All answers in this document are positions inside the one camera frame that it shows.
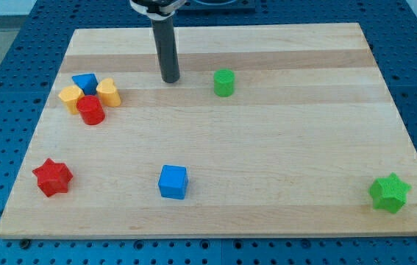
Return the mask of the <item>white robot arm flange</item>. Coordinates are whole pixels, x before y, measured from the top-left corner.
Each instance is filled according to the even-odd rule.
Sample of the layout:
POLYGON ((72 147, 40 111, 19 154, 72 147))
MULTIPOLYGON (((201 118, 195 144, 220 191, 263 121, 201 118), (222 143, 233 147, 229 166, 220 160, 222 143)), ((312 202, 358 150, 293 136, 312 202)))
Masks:
POLYGON ((170 18, 186 0, 129 0, 131 8, 154 21, 170 18))

